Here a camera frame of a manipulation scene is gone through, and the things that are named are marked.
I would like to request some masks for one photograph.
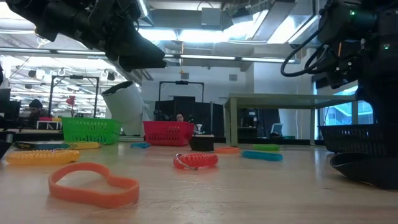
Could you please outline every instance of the yellow coiled cord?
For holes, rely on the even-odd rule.
[[[29,152],[12,152],[6,161],[12,165],[62,165],[77,161],[79,151],[74,150],[39,150]]]

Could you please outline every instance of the red basket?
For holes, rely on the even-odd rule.
[[[178,121],[144,121],[145,140],[154,146],[186,146],[193,124]]]

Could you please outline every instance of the table leg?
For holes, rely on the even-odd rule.
[[[236,98],[230,98],[231,107],[231,146],[238,146],[238,109]]]
[[[358,101],[352,102],[352,118],[353,122],[352,124],[358,124],[359,123],[359,117],[358,117]]]
[[[310,117],[310,144],[315,145],[315,108],[311,108]]]
[[[225,143],[231,145],[231,108],[225,107]]]

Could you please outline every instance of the table surface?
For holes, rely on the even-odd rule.
[[[187,147],[131,149],[128,143],[81,151],[80,161],[104,164],[140,182],[133,205],[105,209],[49,195],[47,178],[61,166],[0,166],[1,223],[397,223],[397,193],[351,182],[333,170],[324,148],[285,146],[282,162],[220,155],[217,168],[174,169]],[[117,192],[91,172],[61,185]]]
[[[231,93],[225,104],[228,107],[231,98],[235,98],[241,108],[285,109],[324,108],[356,100],[355,96]]]

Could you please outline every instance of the orange rubber band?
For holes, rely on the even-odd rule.
[[[101,174],[109,185],[126,189],[118,194],[100,193],[94,190],[77,189],[58,185],[57,182],[67,174],[75,171],[93,171]],[[51,196],[70,202],[87,203],[104,208],[119,208],[138,200],[139,182],[126,177],[110,174],[107,167],[94,162],[82,162],[67,165],[54,172],[49,177]]]
[[[217,147],[214,150],[215,153],[220,153],[220,154],[234,154],[234,153],[239,153],[240,151],[241,151],[240,148],[231,147],[231,146]]]

